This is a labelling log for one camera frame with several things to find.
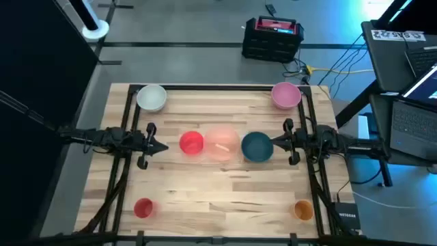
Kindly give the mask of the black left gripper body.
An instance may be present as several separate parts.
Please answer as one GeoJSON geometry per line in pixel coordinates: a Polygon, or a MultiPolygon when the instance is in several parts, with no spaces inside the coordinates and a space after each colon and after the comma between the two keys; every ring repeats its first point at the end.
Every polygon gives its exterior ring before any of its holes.
{"type": "Polygon", "coordinates": [[[141,156],[137,160],[137,166],[139,169],[147,169],[148,161],[146,160],[146,156],[152,156],[155,154],[155,134],[156,134],[156,125],[154,123],[148,123],[146,127],[147,135],[141,141],[141,156]]]}

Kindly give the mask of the teal bowl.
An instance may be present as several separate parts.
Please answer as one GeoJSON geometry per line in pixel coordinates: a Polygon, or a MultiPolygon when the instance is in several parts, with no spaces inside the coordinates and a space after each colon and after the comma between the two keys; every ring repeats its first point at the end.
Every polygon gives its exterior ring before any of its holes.
{"type": "Polygon", "coordinates": [[[269,136],[261,132],[246,134],[242,139],[241,149],[245,159],[257,163],[269,160],[274,152],[269,136]]]}

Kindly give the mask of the white bowl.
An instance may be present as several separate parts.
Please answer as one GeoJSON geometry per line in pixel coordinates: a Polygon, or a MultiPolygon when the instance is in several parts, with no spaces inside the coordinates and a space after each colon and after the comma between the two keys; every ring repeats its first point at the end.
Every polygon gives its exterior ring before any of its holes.
{"type": "Polygon", "coordinates": [[[160,85],[146,85],[137,93],[137,104],[148,112],[160,111],[167,101],[167,92],[160,85]]]}

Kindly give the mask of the red bowl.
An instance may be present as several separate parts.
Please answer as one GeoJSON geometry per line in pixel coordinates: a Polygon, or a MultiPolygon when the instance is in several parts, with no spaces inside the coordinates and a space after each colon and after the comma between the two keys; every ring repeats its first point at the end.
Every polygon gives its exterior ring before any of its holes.
{"type": "Polygon", "coordinates": [[[187,131],[180,137],[179,147],[184,154],[198,155],[203,150],[203,135],[197,131],[187,131]]]}

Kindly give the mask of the pink bowl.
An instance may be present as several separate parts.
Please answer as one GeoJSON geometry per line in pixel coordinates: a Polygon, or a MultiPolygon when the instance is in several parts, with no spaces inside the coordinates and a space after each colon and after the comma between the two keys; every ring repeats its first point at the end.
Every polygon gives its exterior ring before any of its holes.
{"type": "Polygon", "coordinates": [[[270,94],[274,105],[280,109],[296,107],[302,99],[299,87],[288,82],[274,85],[270,94]]]}

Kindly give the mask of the red cup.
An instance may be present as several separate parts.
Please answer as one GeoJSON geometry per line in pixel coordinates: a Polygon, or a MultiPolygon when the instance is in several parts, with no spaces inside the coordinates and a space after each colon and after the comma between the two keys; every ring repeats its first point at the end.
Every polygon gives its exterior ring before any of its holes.
{"type": "Polygon", "coordinates": [[[146,197],[137,200],[133,208],[135,216],[140,219],[155,216],[157,210],[158,204],[155,201],[146,197]]]}

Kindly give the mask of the translucent peach bowl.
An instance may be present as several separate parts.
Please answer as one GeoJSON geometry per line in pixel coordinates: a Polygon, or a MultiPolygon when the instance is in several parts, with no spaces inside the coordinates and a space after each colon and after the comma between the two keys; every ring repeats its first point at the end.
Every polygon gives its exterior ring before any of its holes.
{"type": "Polygon", "coordinates": [[[206,156],[213,161],[229,161],[240,149],[240,136],[231,126],[215,126],[204,135],[206,156]]]}

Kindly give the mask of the orange cup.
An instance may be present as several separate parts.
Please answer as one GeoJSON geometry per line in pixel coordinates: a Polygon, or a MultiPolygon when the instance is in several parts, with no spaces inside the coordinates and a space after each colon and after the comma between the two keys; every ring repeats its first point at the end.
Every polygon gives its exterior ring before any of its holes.
{"type": "Polygon", "coordinates": [[[289,207],[289,214],[293,218],[309,221],[314,216],[313,204],[308,200],[298,200],[289,207]]]}

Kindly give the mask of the black pole with white base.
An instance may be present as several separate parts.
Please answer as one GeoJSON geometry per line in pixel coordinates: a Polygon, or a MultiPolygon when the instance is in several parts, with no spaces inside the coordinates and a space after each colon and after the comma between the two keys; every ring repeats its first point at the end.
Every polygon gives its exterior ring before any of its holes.
{"type": "Polygon", "coordinates": [[[99,19],[88,0],[68,0],[83,22],[81,33],[90,40],[98,40],[105,37],[109,32],[109,24],[99,19]]]}

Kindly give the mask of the black desk with white label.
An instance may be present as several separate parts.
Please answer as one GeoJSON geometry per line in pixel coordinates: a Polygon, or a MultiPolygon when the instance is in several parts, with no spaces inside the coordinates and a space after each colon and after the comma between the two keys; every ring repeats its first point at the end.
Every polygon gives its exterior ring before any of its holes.
{"type": "Polygon", "coordinates": [[[425,41],[379,39],[374,40],[372,31],[376,29],[369,21],[361,23],[364,39],[376,75],[378,87],[383,92],[400,92],[416,81],[406,57],[407,48],[417,49],[437,46],[437,36],[425,35],[425,41]]]}

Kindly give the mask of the black power adapter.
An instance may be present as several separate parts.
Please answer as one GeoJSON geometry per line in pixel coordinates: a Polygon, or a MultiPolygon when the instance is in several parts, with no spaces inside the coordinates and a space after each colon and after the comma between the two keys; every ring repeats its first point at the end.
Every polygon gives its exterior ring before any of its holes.
{"type": "Polygon", "coordinates": [[[277,13],[277,11],[274,8],[273,4],[269,3],[267,0],[264,0],[264,5],[265,5],[265,8],[266,8],[267,12],[269,13],[269,15],[274,17],[274,15],[277,13]]]}

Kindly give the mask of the black partition panel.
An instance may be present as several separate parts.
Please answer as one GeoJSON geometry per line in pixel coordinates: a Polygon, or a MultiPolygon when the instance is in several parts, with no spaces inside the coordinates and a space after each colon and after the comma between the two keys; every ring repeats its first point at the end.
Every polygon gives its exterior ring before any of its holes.
{"type": "Polygon", "coordinates": [[[55,0],[0,0],[0,245],[40,233],[97,63],[55,0]]]}

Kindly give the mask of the dark laptop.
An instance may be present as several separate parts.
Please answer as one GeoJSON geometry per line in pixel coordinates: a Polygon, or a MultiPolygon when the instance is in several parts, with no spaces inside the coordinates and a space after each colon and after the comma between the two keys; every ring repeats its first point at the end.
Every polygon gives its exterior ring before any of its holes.
{"type": "Polygon", "coordinates": [[[408,49],[405,54],[415,77],[422,76],[437,64],[437,46],[408,49]]]}

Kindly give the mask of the black metal table frame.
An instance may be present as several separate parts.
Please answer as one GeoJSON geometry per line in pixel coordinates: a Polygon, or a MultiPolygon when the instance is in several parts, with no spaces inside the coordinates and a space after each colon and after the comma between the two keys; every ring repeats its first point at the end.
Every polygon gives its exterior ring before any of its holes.
{"type": "Polygon", "coordinates": [[[111,86],[102,120],[103,126],[126,122],[144,129],[157,125],[156,138],[167,151],[148,159],[145,170],[137,167],[138,154],[116,164],[113,157],[94,154],[76,218],[75,229],[86,226],[104,202],[110,182],[127,171],[125,191],[109,210],[105,230],[132,239],[143,232],[146,239],[226,243],[232,238],[251,242],[288,241],[296,234],[302,244],[325,243],[333,231],[332,217],[310,187],[305,159],[291,166],[289,154],[280,148],[265,163],[251,163],[241,152],[229,161],[213,161],[202,152],[184,154],[179,139],[186,131],[206,131],[231,126],[239,136],[261,131],[270,137],[282,134],[291,118],[295,127],[305,124],[335,126],[333,106],[325,87],[307,88],[299,108],[281,110],[270,97],[268,85],[168,85],[167,103],[159,113],[146,113],[135,100],[136,85],[111,86]],[[140,219],[133,208],[137,200],[149,198],[158,204],[155,216],[140,219]],[[313,204],[309,221],[293,218],[289,207],[298,200],[313,204]]]}

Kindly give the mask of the black network switch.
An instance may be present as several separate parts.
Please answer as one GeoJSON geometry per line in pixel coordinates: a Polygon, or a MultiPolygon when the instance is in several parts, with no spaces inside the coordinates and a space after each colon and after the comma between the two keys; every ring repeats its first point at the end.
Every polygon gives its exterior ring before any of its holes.
{"type": "Polygon", "coordinates": [[[361,223],[359,219],[358,206],[353,203],[335,202],[335,210],[343,222],[353,230],[360,230],[361,223]]]}

